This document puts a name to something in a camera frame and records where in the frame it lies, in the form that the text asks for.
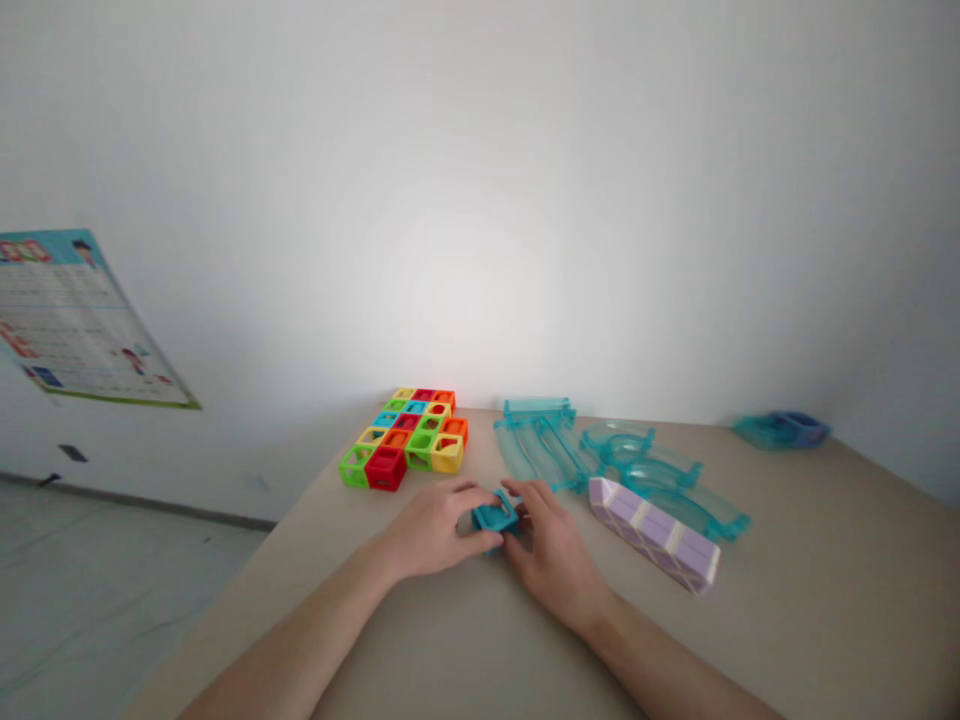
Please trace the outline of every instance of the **tabletop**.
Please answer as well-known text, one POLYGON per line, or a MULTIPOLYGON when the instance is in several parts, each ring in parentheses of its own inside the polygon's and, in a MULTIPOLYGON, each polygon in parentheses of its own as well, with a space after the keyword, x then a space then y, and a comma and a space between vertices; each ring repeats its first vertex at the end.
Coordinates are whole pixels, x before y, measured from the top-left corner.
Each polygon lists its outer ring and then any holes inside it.
MULTIPOLYGON (((490 410, 461 475, 505 477, 490 410)), ((592 422, 578 418, 577 427, 592 422)), ((764 453, 729 428, 651 423, 753 518, 695 597, 561 493, 601 572, 679 641, 789 718, 944 717, 956 708, 960 514, 829 440, 764 453)), ((358 428, 359 437, 363 428, 358 428)), ((343 448, 145 683, 125 717, 174 718, 363 540, 439 476, 345 487, 343 448)), ((518 584, 502 555, 407 580, 371 618, 318 706, 345 718, 636 717, 615 678, 518 584)))

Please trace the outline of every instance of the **white wall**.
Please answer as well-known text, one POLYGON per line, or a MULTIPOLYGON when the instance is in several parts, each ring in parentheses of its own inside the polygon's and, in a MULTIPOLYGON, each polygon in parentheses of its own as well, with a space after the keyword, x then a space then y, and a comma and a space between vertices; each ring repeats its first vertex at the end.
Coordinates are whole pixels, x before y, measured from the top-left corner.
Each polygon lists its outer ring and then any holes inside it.
POLYGON ((953 212, 955 11, 721 5, 4 0, 0 222, 90 227, 204 411, 4 367, 0 469, 278 517, 399 384, 828 412, 953 212))
POLYGON ((837 433, 960 505, 960 227, 924 268, 838 398, 837 433))

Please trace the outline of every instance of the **baseboard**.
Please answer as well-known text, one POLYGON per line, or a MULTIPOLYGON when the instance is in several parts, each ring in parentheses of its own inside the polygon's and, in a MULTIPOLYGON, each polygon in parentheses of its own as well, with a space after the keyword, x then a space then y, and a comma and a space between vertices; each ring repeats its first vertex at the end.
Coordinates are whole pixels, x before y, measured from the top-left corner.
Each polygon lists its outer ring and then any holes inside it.
POLYGON ((106 490, 93 490, 91 488, 79 487, 62 481, 56 481, 41 486, 43 480, 28 478, 20 475, 7 475, 0 473, 0 481, 15 483, 17 485, 27 485, 37 489, 37 492, 58 492, 65 495, 76 495, 79 497, 93 498, 95 500, 105 500, 118 505, 127 505, 130 507, 140 507, 147 510, 156 510, 171 515, 181 515, 192 517, 197 520, 207 520, 222 525, 232 525, 246 530, 260 530, 262 532, 271 532, 277 524, 271 520, 261 520, 259 518, 244 517, 243 515, 232 515, 230 513, 217 512, 215 510, 201 510, 200 508, 190 507, 189 505, 178 505, 177 503, 162 502, 160 500, 149 500, 147 498, 136 497, 135 495, 124 495, 123 493, 108 492, 106 490))

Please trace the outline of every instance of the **green cube block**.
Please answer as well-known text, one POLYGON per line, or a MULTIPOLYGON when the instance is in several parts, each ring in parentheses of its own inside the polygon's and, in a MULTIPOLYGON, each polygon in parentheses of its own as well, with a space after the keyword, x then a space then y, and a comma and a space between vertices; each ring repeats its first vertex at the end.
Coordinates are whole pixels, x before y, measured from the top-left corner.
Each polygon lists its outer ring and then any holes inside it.
POLYGON ((428 432, 436 435, 443 426, 443 418, 438 415, 424 415, 417 423, 417 432, 428 432))
POLYGON ((430 459, 430 450, 433 447, 433 441, 436 439, 435 432, 426 432, 423 430, 415 432, 407 441, 403 449, 407 456, 408 470, 432 470, 433 465, 430 459))
POLYGON ((403 412, 403 409, 407 406, 406 400, 400 400, 398 398, 393 398, 386 405, 383 406, 384 412, 403 412))
POLYGON ((340 477, 343 484, 350 487, 370 487, 367 482, 367 473, 364 469, 375 447, 369 445, 354 445, 347 456, 340 461, 340 477))

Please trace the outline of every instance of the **hand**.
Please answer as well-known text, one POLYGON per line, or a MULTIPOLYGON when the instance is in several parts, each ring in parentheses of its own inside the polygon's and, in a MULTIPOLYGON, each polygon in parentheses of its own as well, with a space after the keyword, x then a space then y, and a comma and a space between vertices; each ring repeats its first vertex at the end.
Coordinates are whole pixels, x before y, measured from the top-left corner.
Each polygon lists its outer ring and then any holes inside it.
POLYGON ((371 542, 395 581, 440 572, 503 544, 499 533, 457 535, 457 521, 463 513, 499 504, 496 495, 469 478, 443 480, 417 493, 390 527, 371 542))
POLYGON ((560 622, 583 635, 615 595, 597 570, 577 524, 542 480, 501 481, 523 502, 516 510, 533 526, 533 552, 505 535, 504 552, 524 587, 560 622))

